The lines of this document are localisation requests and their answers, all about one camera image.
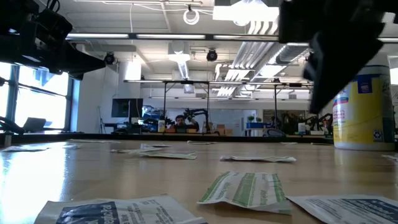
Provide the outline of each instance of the man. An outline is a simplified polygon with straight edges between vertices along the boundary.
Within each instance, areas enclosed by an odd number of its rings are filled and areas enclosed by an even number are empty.
[[[199,124],[191,118],[190,122],[192,124],[185,124],[185,118],[183,115],[178,115],[175,117],[175,129],[196,129],[196,131],[199,131]]]

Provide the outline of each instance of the blue label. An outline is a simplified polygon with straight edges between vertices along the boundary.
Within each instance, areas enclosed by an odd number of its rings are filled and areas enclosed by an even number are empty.
[[[371,212],[379,217],[389,220],[392,223],[398,223],[398,207],[389,203],[380,201],[378,199],[342,199],[354,205],[357,208],[362,208],[367,212]]]
[[[114,202],[65,207],[57,224],[119,224],[118,211]]]

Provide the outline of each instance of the table surface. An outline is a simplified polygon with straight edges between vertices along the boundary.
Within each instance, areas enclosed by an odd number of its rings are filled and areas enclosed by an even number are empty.
[[[397,168],[381,157],[393,152],[361,152],[333,146],[279,143],[185,142],[170,152],[197,152],[196,160],[134,157],[110,149],[137,149],[143,141],[80,143],[80,149],[0,153],[0,223],[33,223],[46,201],[130,199],[169,194],[208,223],[319,223],[292,204],[292,215],[255,212],[228,205],[197,205],[223,172],[278,173],[286,195],[383,195],[398,199]],[[294,163],[221,162],[222,155],[292,156]]]

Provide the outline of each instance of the ceiling light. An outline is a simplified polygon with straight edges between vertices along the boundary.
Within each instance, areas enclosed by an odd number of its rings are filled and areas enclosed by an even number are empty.
[[[66,39],[128,39],[129,34],[68,34]]]
[[[241,85],[241,84],[243,84],[243,82],[209,82],[209,84]]]
[[[200,97],[174,97],[174,96],[150,96],[148,97],[149,99],[160,99],[164,100],[170,99],[170,100],[207,100],[207,98],[200,98]],[[275,99],[273,98],[216,98],[216,97],[211,97],[209,100],[260,100],[260,101],[274,101]],[[310,101],[306,99],[297,99],[297,100],[290,100],[290,99],[277,99],[277,101]]]
[[[396,44],[398,43],[398,38],[395,37],[380,37],[379,40],[386,44]]]
[[[124,82],[131,82],[131,83],[163,83],[160,80],[123,80]]]
[[[75,0],[75,2],[102,2],[105,4],[191,4],[191,5],[202,5],[201,1],[129,1],[129,0]]]
[[[137,34],[138,39],[163,39],[163,40],[174,40],[174,39],[200,39],[204,40],[206,35],[198,34]]]
[[[286,45],[288,46],[294,46],[294,47],[308,47],[308,43],[287,43]]]
[[[294,90],[295,93],[309,93],[310,90]]]
[[[251,41],[266,41],[266,42],[278,42],[277,35],[214,35],[215,40],[251,40]]]

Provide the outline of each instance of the camera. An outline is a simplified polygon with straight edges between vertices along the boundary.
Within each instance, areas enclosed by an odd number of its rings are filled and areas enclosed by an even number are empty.
[[[114,53],[113,52],[107,52],[106,56],[104,58],[104,62],[107,65],[114,65],[116,63],[116,59],[114,57]]]
[[[214,62],[215,60],[217,60],[217,53],[215,49],[210,49],[209,52],[207,53],[207,57],[206,57],[208,62]]]

